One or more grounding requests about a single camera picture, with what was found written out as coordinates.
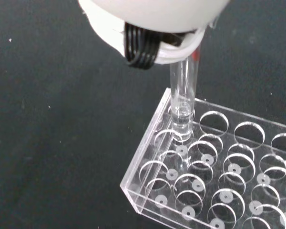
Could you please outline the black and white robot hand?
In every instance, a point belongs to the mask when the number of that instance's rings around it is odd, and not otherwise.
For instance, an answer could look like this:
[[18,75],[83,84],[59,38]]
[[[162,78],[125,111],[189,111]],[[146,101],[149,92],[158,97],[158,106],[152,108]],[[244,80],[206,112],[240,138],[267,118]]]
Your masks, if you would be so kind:
[[96,32],[131,67],[185,60],[213,27],[227,0],[80,0]]

